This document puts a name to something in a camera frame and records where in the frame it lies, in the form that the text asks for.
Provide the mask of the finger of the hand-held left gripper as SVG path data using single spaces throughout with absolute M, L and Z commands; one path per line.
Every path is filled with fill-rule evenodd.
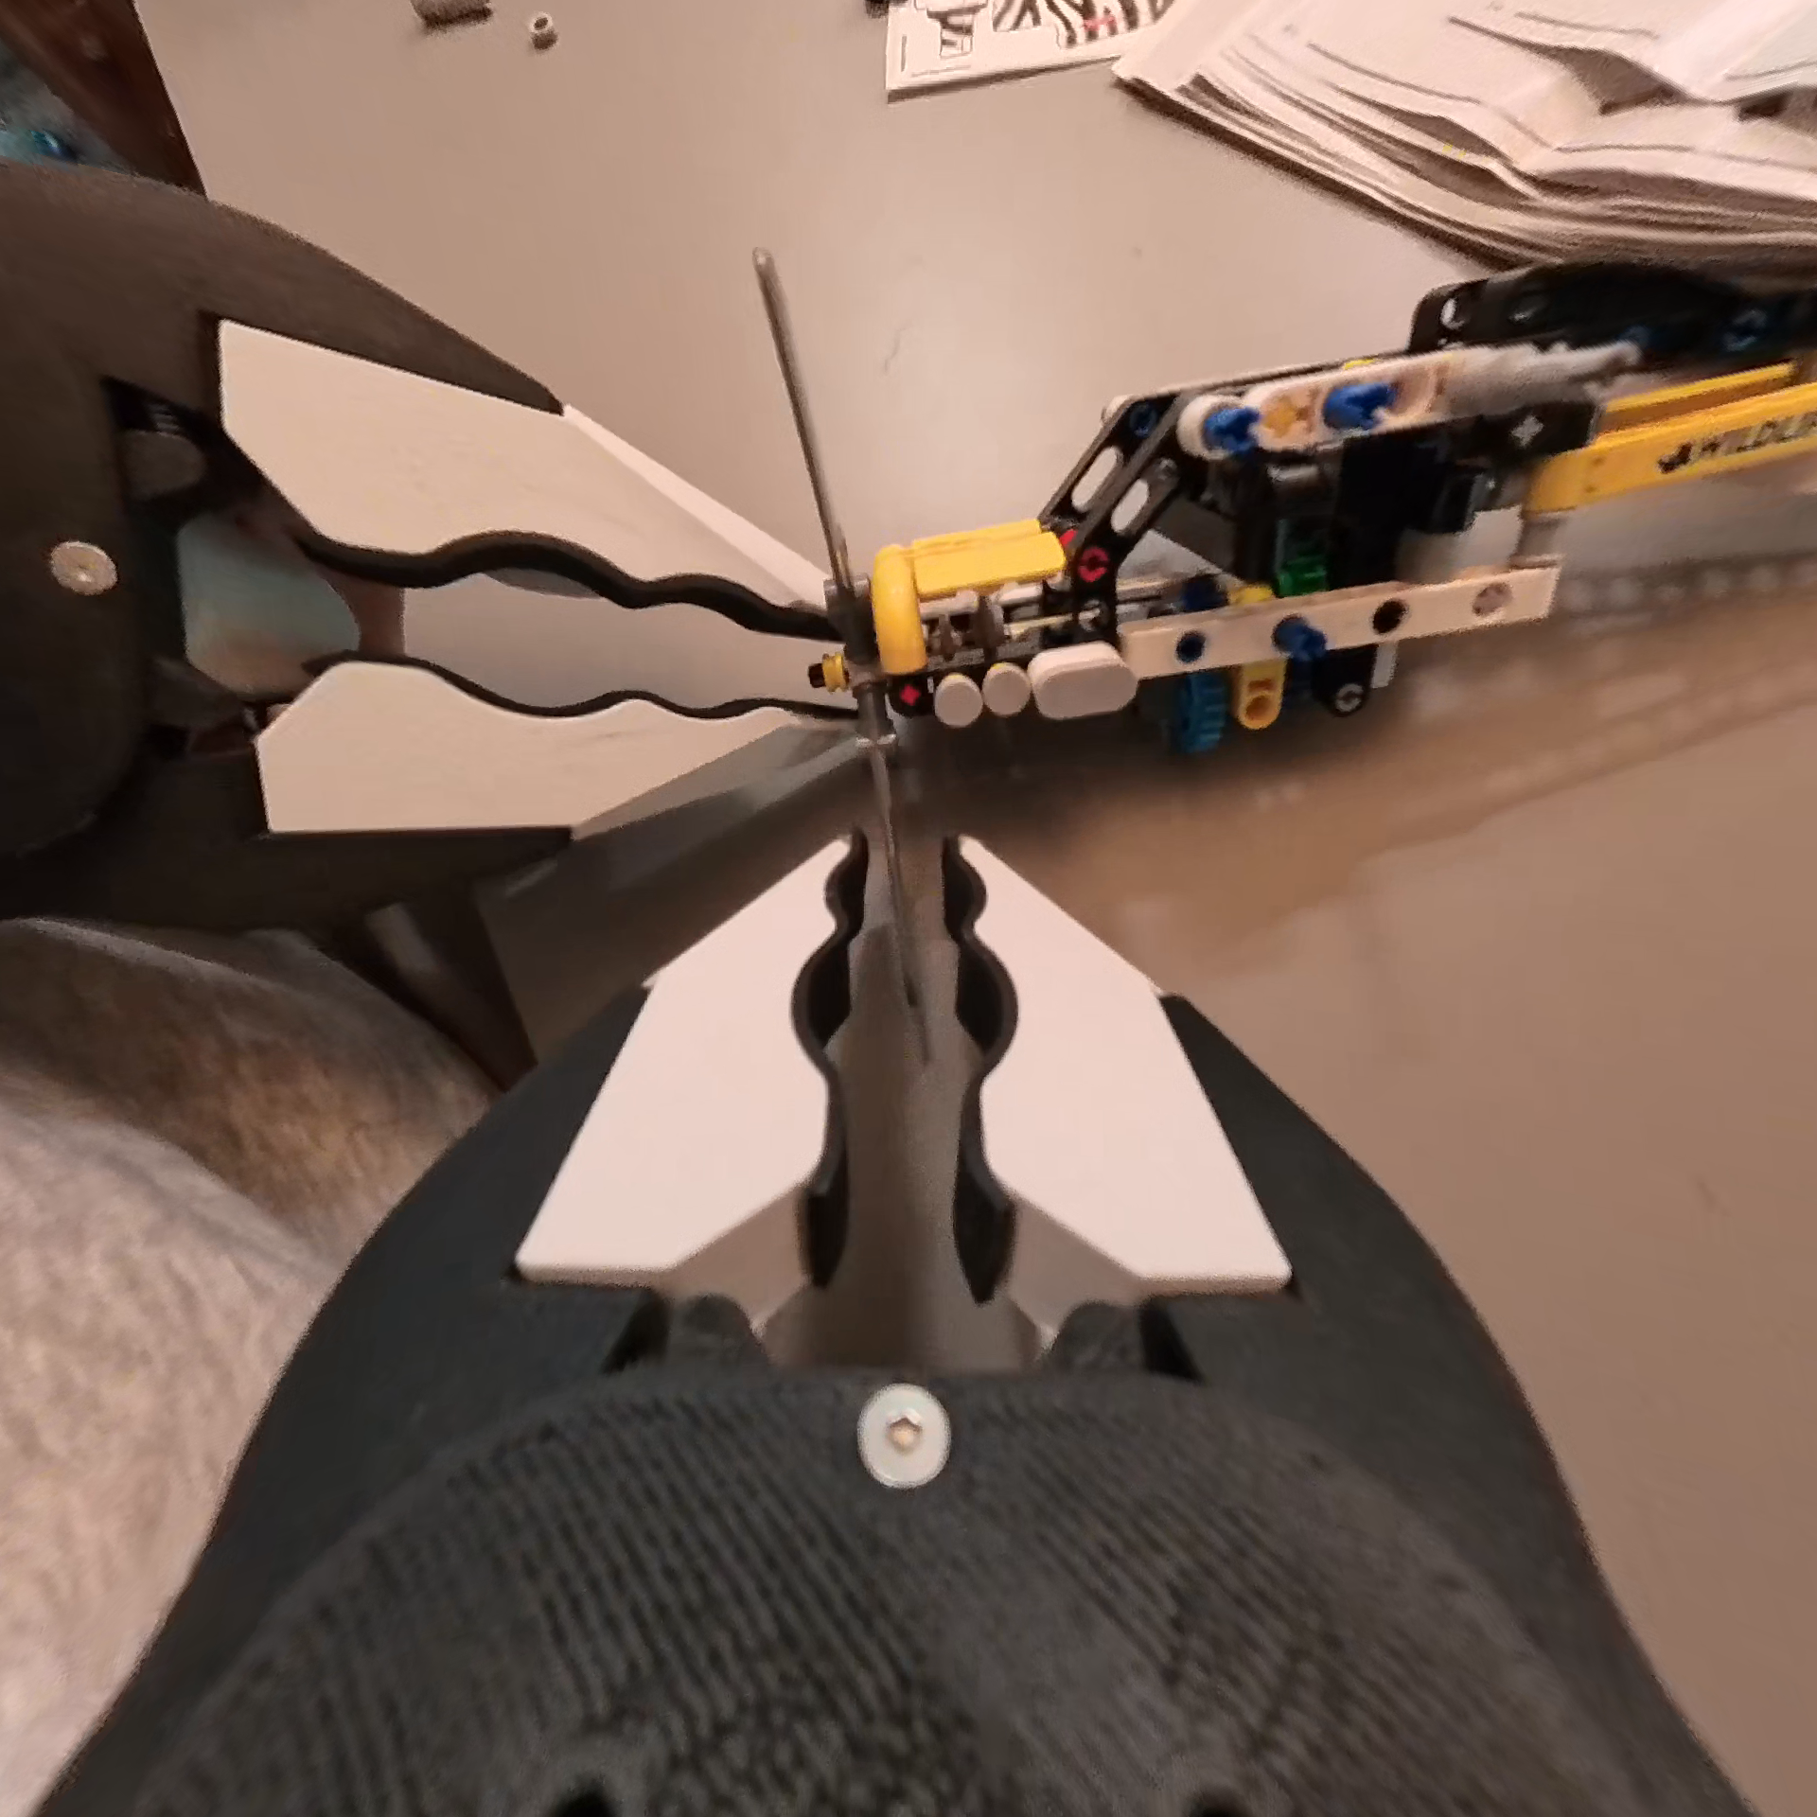
M 584 834 L 773 734 L 855 719 L 848 703 L 693 709 L 638 691 L 534 709 L 430 664 L 348 657 L 277 709 L 253 757 L 273 834 Z
M 226 437 L 352 576 L 559 577 L 622 609 L 699 606 L 832 640 L 824 571 L 573 406 L 543 411 L 218 325 Z

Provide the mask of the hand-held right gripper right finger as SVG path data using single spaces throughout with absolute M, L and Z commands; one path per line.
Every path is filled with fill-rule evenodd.
M 952 1240 L 1047 1347 L 1088 1305 L 1292 1285 L 1161 988 L 972 836 L 940 850 L 970 1042 Z

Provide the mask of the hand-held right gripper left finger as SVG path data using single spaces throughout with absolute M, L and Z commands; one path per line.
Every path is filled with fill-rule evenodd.
M 726 1302 L 755 1336 L 828 1282 L 851 1217 L 831 1046 L 870 868 L 864 834 L 836 840 L 649 977 L 520 1278 Z

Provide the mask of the grey lego rotor blade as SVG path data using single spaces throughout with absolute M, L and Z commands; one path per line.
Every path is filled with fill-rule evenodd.
M 823 532 L 828 577 L 832 582 L 832 598 L 839 609 L 853 609 L 857 602 L 857 580 L 848 551 L 848 537 L 838 513 L 827 454 L 818 421 L 812 411 L 808 385 L 798 347 L 798 335 L 791 325 L 787 294 L 781 282 L 781 270 L 773 254 L 764 246 L 752 248 L 752 269 L 758 277 L 764 319 L 768 322 L 770 341 L 778 362 L 790 418 L 801 443 L 802 466 L 806 470 L 808 493 L 813 503 L 816 522 Z
M 913 923 L 911 896 L 907 892 L 903 828 L 894 791 L 896 734 L 890 725 L 887 711 L 880 709 L 874 697 L 864 697 L 857 706 L 858 717 L 855 737 L 870 770 L 871 799 L 878 818 L 878 842 L 894 917 L 894 952 L 900 995 L 911 1020 L 919 1063 L 929 1065 L 933 1060 L 933 1036 L 929 1023 L 924 965 Z

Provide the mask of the lego helicopter model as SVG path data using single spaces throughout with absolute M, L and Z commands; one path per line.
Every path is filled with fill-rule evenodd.
M 1170 693 L 1208 751 L 1401 644 L 1550 615 L 1590 508 L 1813 464 L 1813 286 L 1660 262 L 1429 291 L 1399 350 L 1111 401 L 1043 510 L 880 549 L 808 688 L 1050 720 Z

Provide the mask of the brown wooden board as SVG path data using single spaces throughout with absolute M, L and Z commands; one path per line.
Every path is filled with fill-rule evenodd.
M 2 42 L 125 168 L 205 191 L 133 2 L 4 2 Z

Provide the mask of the zebra striped sticker sheet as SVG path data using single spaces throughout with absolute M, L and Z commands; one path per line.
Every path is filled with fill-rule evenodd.
M 890 5 L 884 92 L 903 97 L 1038 75 L 1122 55 L 1173 2 L 898 2 Z

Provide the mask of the open instruction booklet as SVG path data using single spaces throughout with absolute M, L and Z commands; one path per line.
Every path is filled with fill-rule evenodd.
M 1489 262 L 1813 275 L 1813 2 L 1178 5 L 1115 75 Z

